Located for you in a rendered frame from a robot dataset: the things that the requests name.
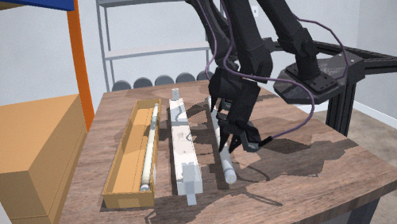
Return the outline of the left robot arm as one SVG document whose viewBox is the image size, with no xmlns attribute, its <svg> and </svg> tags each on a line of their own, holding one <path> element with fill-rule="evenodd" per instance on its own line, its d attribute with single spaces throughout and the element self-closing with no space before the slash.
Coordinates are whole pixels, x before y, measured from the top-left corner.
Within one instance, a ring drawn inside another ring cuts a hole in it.
<svg viewBox="0 0 397 224">
<path fill-rule="evenodd" d="M 232 71 L 270 78 L 273 69 L 271 53 L 260 36 L 249 0 L 222 0 L 222 2 L 232 26 L 237 58 L 241 65 L 240 71 Z M 297 55 L 295 56 L 297 63 L 286 66 L 286 71 L 318 95 L 336 87 L 337 80 L 320 70 L 316 57 L 319 50 L 307 28 L 302 27 L 286 1 L 257 0 L 257 2 L 272 23 L 281 48 L 285 52 Z M 257 82 L 267 84 L 268 81 L 242 78 L 229 73 L 223 67 L 216 67 L 209 83 L 210 96 L 236 100 L 243 104 L 242 108 L 254 107 L 260 93 Z M 245 131 L 240 138 L 247 153 L 255 153 L 262 148 L 259 143 L 248 142 Z"/>
</svg>

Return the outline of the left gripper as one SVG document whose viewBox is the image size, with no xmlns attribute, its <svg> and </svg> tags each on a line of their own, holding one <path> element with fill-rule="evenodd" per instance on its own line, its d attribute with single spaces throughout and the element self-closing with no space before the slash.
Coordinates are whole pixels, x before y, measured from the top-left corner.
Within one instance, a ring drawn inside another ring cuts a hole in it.
<svg viewBox="0 0 397 224">
<path fill-rule="evenodd" d="M 219 152 L 223 150 L 230 134 L 233 134 L 233 137 L 229 145 L 229 154 L 236 147 L 241 145 L 242 143 L 239 136 L 243 133 L 243 131 L 245 131 L 248 142 L 261 143 L 258 129 L 254 127 L 251 121 L 249 121 L 253 107 L 242 107 L 242 103 L 234 100 L 232 101 L 228 114 L 217 112 L 216 119 L 218 119 L 220 131 Z M 235 144 L 233 144 L 234 142 Z"/>
</svg>

